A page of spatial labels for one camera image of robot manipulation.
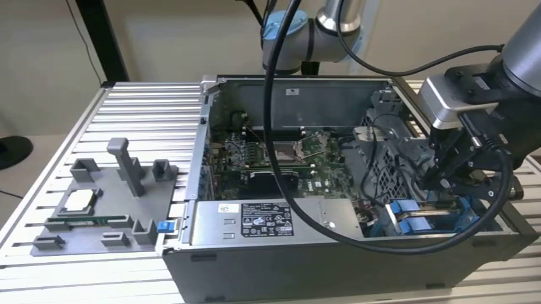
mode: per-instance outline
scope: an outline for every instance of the aluminum extrusion table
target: aluminum extrusion table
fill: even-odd
[[[418,89],[421,82],[410,85]],[[0,303],[183,303],[156,252],[43,257],[29,253],[43,230],[39,223],[51,216],[71,183],[73,161],[92,157],[100,166],[113,166],[105,151],[111,137],[129,139],[129,153],[143,165],[167,158],[179,167],[170,217],[180,216],[198,123],[199,83],[124,82],[100,89],[0,231]],[[514,206],[541,232],[541,166],[532,157],[516,174],[525,197]],[[541,240],[512,260],[483,265],[453,289],[287,303],[373,301],[541,303]]]

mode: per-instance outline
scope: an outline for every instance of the green circuit board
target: green circuit board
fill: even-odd
[[[212,147],[212,152],[216,200],[272,198],[246,194],[252,174],[271,173],[264,143],[246,142],[231,134],[222,144]],[[357,199],[354,180],[330,132],[308,132],[299,141],[275,142],[275,155],[282,174],[298,176],[296,198],[323,196]]]

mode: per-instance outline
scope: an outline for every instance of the circuit board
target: circuit board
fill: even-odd
[[[212,144],[216,200],[280,198],[275,187],[264,143],[246,141],[231,133]],[[275,142],[282,175],[290,179],[296,198],[357,199],[354,179],[349,174],[337,138],[330,132],[306,132],[298,141]]]

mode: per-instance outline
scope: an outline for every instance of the white wall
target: white wall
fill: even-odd
[[[108,0],[107,9],[132,79],[196,81],[206,74],[262,73],[259,28],[246,5],[234,0]],[[287,6],[280,0],[278,9]],[[315,15],[325,0],[300,8]],[[263,0],[256,0],[263,11]],[[346,73],[326,64],[322,73]]]
[[[304,0],[308,15],[322,3]],[[505,42],[537,3],[381,0],[366,58],[402,69],[459,48]],[[198,81],[203,74],[262,72],[259,29],[242,2],[107,0],[105,5],[132,80]],[[471,55],[450,65],[491,56]],[[0,0],[0,71],[0,135],[67,133],[97,81],[64,0]],[[347,71],[346,63],[320,68],[326,74]]]
[[[394,71],[418,67],[459,49],[506,43],[540,4],[540,0],[375,2],[379,8],[365,59],[374,66]],[[467,55],[409,78],[425,79],[453,66],[489,62],[494,56],[495,52]]]
[[[0,135],[67,133],[96,90],[64,1],[1,0]]]

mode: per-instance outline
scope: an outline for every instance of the label sticker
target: label sticker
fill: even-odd
[[[240,216],[240,233],[244,238],[294,235],[294,220],[287,203],[242,204]]]
[[[286,89],[286,96],[295,96],[299,92],[299,89]]]
[[[238,204],[219,204],[218,213],[238,213]]]

